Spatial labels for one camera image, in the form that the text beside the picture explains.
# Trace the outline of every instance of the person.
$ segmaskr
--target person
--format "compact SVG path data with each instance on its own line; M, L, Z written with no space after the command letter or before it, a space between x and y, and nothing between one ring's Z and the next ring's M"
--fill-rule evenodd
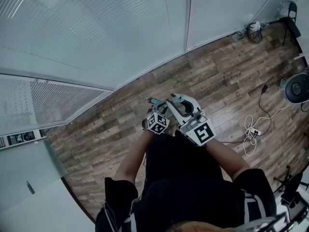
M135 179L146 154L141 197ZM232 182L223 179L221 168ZM145 130L105 178L106 202L96 232L214 232L276 215L271 187L261 169L251 169L234 150L211 139L195 146L175 136Z

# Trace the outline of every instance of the white cable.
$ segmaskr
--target white cable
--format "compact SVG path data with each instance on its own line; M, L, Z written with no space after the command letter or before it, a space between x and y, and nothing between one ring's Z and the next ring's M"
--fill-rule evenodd
M283 108L278 109L278 110L274 113L273 116L275 116L276 113L277 113L278 111L283 110L283 109L285 109L285 108L287 108L287 107L289 107L289 106L291 106L291 105L292 105L292 104L290 104L290 105L288 105L288 106L285 106L285 107L283 107ZM246 126L246 120L247 120L247 117L249 117L249 116L251 117L251 122L248 124L248 127L247 127L247 126ZM243 140L242 147L243 147L243 150L244 150L244 152L245 152L245 154L246 154L247 156L251 155L251 154L255 151L255 149L256 149L256 139L255 139L255 137L254 137L255 134L251 132L251 129L255 127L255 125L257 124L257 122L258 122L260 119L262 119L262 118L271 119L271 118L273 118L273 116L271 116L270 118L267 118L267 117L259 117L258 120L254 123L254 125L253 125L253 117L252 117L252 115L251 115L251 114L248 114L248 115L246 116L246 118L245 118L245 128L246 128L245 135L246 135L246 137L245 137L245 139ZM246 152L246 149L245 149L245 141L250 141L250 143L251 143L252 145L254 145L254 150L253 150L250 154L247 154L247 152Z

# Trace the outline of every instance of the wooden floor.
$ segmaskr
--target wooden floor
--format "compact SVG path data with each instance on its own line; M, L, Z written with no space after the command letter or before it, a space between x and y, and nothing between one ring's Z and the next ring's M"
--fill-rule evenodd
M264 84L287 77L304 68L294 42L282 46L284 29L274 24L263 31L259 44L243 39L236 43L222 38L155 69L92 107L67 126L46 134L68 171L66 180L78 199L96 217L104 203L104 178L113 176L120 161L142 132L141 121L148 109L147 98L164 100L170 93L183 93L198 100L215 126L217 139L242 141L247 114L256 121L267 116L258 107ZM262 96L261 105L271 114L289 103L278 85ZM258 138L255 152L246 156L242 144L227 144L253 168L265 171L273 189L275 176L283 176L287 164L292 173L308 162L303 133L309 129L309 113L300 105L279 111L267 134ZM270 121L256 127L264 132ZM175 130L172 124L169 132ZM246 144L248 151L253 149ZM144 181L141 166L136 182L139 192Z

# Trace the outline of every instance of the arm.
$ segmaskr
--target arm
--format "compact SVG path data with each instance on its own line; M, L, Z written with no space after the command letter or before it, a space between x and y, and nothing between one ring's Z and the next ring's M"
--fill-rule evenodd
M132 146L116 171L114 180L128 180L135 185L135 178L143 161L146 148L154 133L144 130L140 138Z
M232 181L243 171L250 169L248 163L233 149L211 139L206 143L206 150L231 177Z

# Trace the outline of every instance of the black shirt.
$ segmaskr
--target black shirt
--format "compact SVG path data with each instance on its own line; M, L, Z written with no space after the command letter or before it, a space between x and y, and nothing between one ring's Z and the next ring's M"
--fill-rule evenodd
M146 169L147 179L142 198L132 206L137 231L166 231L172 224L186 221L203 221L221 228L237 227L244 222L243 190L257 195L262 200L266 216L276 214L275 198L262 170L249 169L242 172L233 183L225 181L222 174L218 172L220 168L212 165L214 159L205 153L207 152L205 148L194 148L191 144L186 145L184 142L186 141L183 141L183 147L178 143L168 146L171 153L174 153L171 150L173 146L177 148L177 156L173 160L177 163L181 162L184 170L178 165L178 167L175 167L175 171L172 162L167 162L169 163L168 166L165 164L152 165L172 172L168 172L167 177L164 178L162 170L157 171L158 175L154 175L153 173L156 173L154 172L155 169ZM160 143L156 141L155 145L156 149L158 149ZM190 156L192 154L188 154L188 146L194 152L193 158L197 162L191 161ZM151 165L152 160L152 163L155 162L156 164L166 162L165 157L158 155L158 158L151 156L150 160L147 159L147 164ZM197 158L201 158L208 165L197 165L197 163L200 164L198 161L201 160ZM198 169L194 169L196 174L192 174L187 169L186 164L184 165L184 163L190 162L193 165L189 164L189 167L201 168L200 172L206 169L208 174L200 174ZM132 201L138 197L138 192L129 181L114 181L111 178L105 178L105 193L105 206L111 216L114 217L119 229L128 217ZM104 208L97 216L96 231L111 231Z

